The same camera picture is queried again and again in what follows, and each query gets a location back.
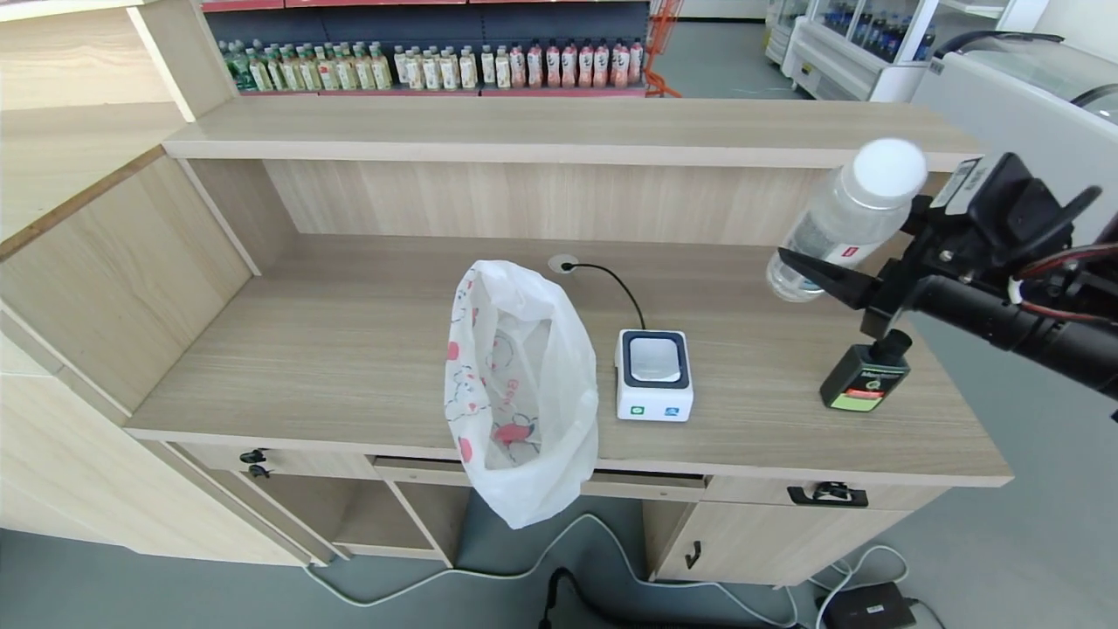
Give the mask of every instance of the black power cable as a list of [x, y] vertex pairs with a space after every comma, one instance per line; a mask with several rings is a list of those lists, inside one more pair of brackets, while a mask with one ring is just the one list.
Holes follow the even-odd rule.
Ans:
[[613, 270], [610, 270], [609, 268], [606, 268], [605, 266], [603, 266], [600, 264], [585, 264], [585, 263], [576, 263], [576, 261], [563, 261], [562, 264], [559, 265], [560, 268], [562, 268], [563, 270], [567, 270], [567, 271], [574, 270], [575, 268], [578, 268], [579, 266], [585, 266], [587, 268], [597, 268], [598, 270], [605, 270], [606, 273], [609, 273], [615, 279], [617, 279], [617, 283], [620, 284], [622, 288], [625, 289], [625, 294], [629, 295], [629, 301], [633, 302], [633, 307], [636, 307], [636, 316], [641, 320], [641, 330], [642, 331], [647, 331], [648, 330], [648, 327], [644, 325], [644, 312], [641, 311], [641, 305], [636, 302], [636, 297], [633, 296], [633, 290], [628, 289], [628, 286], [625, 285], [625, 282], [623, 282], [622, 278], [617, 276], [617, 273], [614, 273]]

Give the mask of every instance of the white cable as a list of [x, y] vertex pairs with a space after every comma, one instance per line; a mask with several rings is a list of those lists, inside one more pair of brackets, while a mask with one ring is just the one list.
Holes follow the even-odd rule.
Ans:
[[1010, 277], [1008, 285], [1005, 286], [1005, 292], [1010, 294], [1010, 303], [1021, 303], [1025, 298], [1021, 296], [1021, 284], [1022, 279], [1014, 279]]
[[[854, 575], [858, 574], [858, 571], [862, 570], [862, 563], [865, 562], [865, 557], [870, 556], [870, 553], [872, 553], [873, 551], [889, 551], [890, 553], [896, 555], [897, 559], [901, 560], [901, 565], [904, 566], [904, 570], [901, 572], [901, 575], [898, 576], [897, 579], [890, 579], [889, 581], [878, 581], [875, 583], [859, 583], [858, 585], [849, 587], [851, 580], [853, 580]], [[908, 579], [908, 573], [909, 573], [908, 562], [904, 561], [904, 557], [901, 556], [901, 554], [898, 553], [896, 549], [883, 546], [881, 544], [875, 546], [870, 546], [869, 549], [866, 549], [865, 552], [862, 553], [862, 556], [858, 559], [858, 563], [854, 564], [854, 568], [851, 568], [850, 564], [843, 560], [839, 560], [835, 563], [828, 565], [827, 568], [834, 570], [839, 574], [842, 574], [843, 578], [842, 581], [839, 582], [839, 585], [835, 585], [834, 588], [830, 585], [824, 585], [823, 583], [819, 583], [815, 579], [808, 579], [808, 581], [818, 585], [819, 588], [823, 588], [824, 590], [830, 590], [827, 597], [823, 599], [823, 604], [819, 606], [819, 612], [815, 616], [815, 629], [821, 629], [823, 627], [823, 612], [826, 611], [827, 606], [831, 604], [831, 600], [834, 599], [835, 594], [837, 594], [839, 592], [842, 592], [844, 590], [845, 591], [858, 590], [860, 588], [872, 588], [873, 585], [882, 585], [884, 583], [900, 583], [901, 581]]]
[[582, 515], [578, 516], [577, 518], [575, 518], [574, 522], [571, 522], [570, 524], [568, 524], [567, 527], [563, 528], [562, 532], [560, 532], [559, 535], [556, 536], [556, 539], [552, 540], [550, 544], [548, 544], [547, 549], [543, 549], [543, 552], [540, 553], [540, 559], [536, 560], [536, 563], [532, 564], [532, 568], [528, 569], [524, 572], [519, 572], [519, 573], [515, 573], [515, 574], [489, 574], [489, 573], [485, 573], [485, 572], [474, 572], [472, 570], [461, 570], [461, 569], [457, 569], [457, 568], [452, 568], [452, 569], [444, 570], [443, 572], [438, 572], [436, 574], [432, 574], [427, 579], [424, 579], [421, 581], [417, 581], [417, 582], [408, 585], [407, 588], [404, 588], [402, 590], [396, 591], [396, 592], [394, 592], [391, 594], [388, 594], [386, 597], [381, 597], [381, 598], [372, 600], [372, 601], [359, 601], [357, 599], [351, 598], [349, 594], [345, 594], [345, 593], [341, 592], [333, 584], [331, 584], [326, 580], [324, 580], [322, 576], [315, 574], [315, 572], [313, 570], [311, 570], [311, 566], [304, 565], [303, 566], [303, 571], [306, 572], [306, 574], [310, 575], [311, 579], [313, 579], [314, 581], [316, 581], [320, 585], [322, 585], [323, 588], [325, 588], [328, 592], [330, 592], [331, 594], [333, 594], [334, 597], [337, 597], [342, 602], [349, 603], [349, 604], [351, 604], [353, 607], [370, 608], [370, 607], [379, 606], [381, 603], [387, 603], [388, 601], [391, 601], [392, 599], [396, 599], [398, 597], [402, 597], [404, 594], [407, 594], [408, 592], [410, 592], [413, 590], [421, 588], [421, 587], [426, 585], [427, 583], [430, 583], [432, 581], [435, 581], [436, 579], [439, 579], [440, 576], [446, 576], [447, 574], [465, 574], [465, 575], [468, 575], [468, 576], [477, 576], [477, 578], [481, 578], [481, 579], [493, 579], [493, 580], [498, 580], [498, 581], [515, 581], [518, 579], [524, 579], [525, 576], [530, 576], [530, 575], [532, 575], [536, 572], [537, 569], [540, 568], [540, 564], [543, 563], [543, 559], [548, 555], [549, 552], [551, 552], [551, 549], [556, 544], [558, 544], [560, 540], [562, 540], [563, 535], [567, 535], [568, 531], [570, 531], [571, 528], [575, 527], [576, 524], [578, 524], [578, 523], [580, 523], [580, 522], [582, 522], [585, 520], [589, 520], [589, 521], [596, 522], [596, 523], [598, 523], [599, 526], [601, 526], [601, 528], [606, 530], [606, 533], [609, 534], [609, 539], [614, 541], [614, 545], [617, 546], [617, 551], [622, 554], [622, 557], [625, 560], [625, 568], [628, 569], [629, 576], [632, 576], [633, 580], [636, 581], [637, 583], [639, 583], [641, 585], [647, 585], [650, 588], [662, 588], [662, 589], [665, 589], [665, 590], [688, 590], [688, 589], [691, 589], [691, 588], [708, 588], [708, 587], [709, 588], [716, 588], [720, 592], [722, 592], [723, 594], [726, 594], [735, 604], [737, 604], [739, 608], [741, 608], [742, 611], [745, 611], [746, 613], [748, 613], [748, 614], [757, 618], [758, 620], [761, 620], [762, 622], [767, 622], [767, 623], [773, 625], [775, 627], [781, 627], [784, 629], [788, 629], [790, 627], [795, 627], [795, 626], [799, 625], [799, 609], [796, 607], [796, 599], [793, 598], [792, 591], [788, 588], [780, 588], [780, 590], [784, 590], [784, 593], [788, 597], [788, 602], [792, 604], [792, 620], [788, 620], [786, 622], [780, 622], [778, 620], [773, 620], [771, 618], [768, 618], [767, 616], [765, 616], [765, 614], [762, 614], [762, 613], [754, 610], [752, 608], [750, 608], [746, 603], [741, 602], [740, 599], [738, 599], [737, 597], [735, 597], [733, 594], [731, 594], [730, 591], [727, 590], [721, 583], [708, 583], [708, 582], [701, 582], [701, 583], [650, 583], [647, 581], [641, 581], [637, 578], [636, 572], [633, 571], [633, 565], [629, 563], [628, 556], [625, 555], [625, 549], [622, 546], [620, 540], [617, 539], [617, 535], [614, 534], [614, 532], [609, 528], [608, 525], [606, 525], [606, 523], [604, 523], [600, 520], [598, 520], [598, 517], [595, 516], [594, 514], [582, 514]]

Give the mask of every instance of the refrigerator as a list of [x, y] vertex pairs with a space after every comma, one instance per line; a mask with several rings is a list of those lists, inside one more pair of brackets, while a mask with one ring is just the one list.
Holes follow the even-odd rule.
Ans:
[[1012, 151], [1067, 203], [1083, 188], [1102, 196], [1076, 221], [1093, 242], [1118, 209], [1118, 65], [1054, 35], [976, 32], [938, 49], [912, 103]]

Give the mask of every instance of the black cable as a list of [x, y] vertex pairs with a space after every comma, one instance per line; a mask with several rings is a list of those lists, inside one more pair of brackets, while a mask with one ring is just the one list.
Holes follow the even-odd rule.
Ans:
[[633, 302], [633, 307], [636, 307], [636, 316], [641, 318], [641, 330], [642, 331], [648, 330], [648, 326], [644, 325], [644, 312], [641, 311], [641, 305], [636, 302], [636, 297], [633, 296], [633, 290], [628, 289], [628, 286], [625, 285], [625, 282], [623, 282], [622, 278], [617, 276], [617, 273], [614, 273], [613, 270], [606, 268], [600, 264], [563, 261], [562, 264], [559, 265], [559, 267], [562, 268], [563, 270], [574, 270], [579, 266], [586, 266], [587, 268], [597, 268], [598, 270], [605, 270], [606, 273], [613, 275], [613, 277], [617, 279], [617, 283], [620, 284], [623, 288], [625, 288], [625, 294], [629, 295], [629, 299]]
[[920, 599], [904, 599], [904, 602], [907, 602], [909, 607], [922, 606], [923, 609], [928, 610], [928, 613], [930, 613], [931, 617], [936, 619], [936, 622], [939, 623], [940, 629], [947, 629], [947, 625], [944, 625], [944, 621], [939, 619], [939, 614], [936, 613], [936, 610], [931, 609], [931, 606], [929, 606], [928, 603], [921, 601]]

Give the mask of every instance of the white bottle cap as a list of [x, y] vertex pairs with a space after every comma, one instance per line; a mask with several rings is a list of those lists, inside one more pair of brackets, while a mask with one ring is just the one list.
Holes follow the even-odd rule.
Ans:
[[882, 137], [862, 146], [840, 179], [855, 201], [893, 208], [915, 197], [928, 180], [928, 160], [919, 146], [898, 137]]

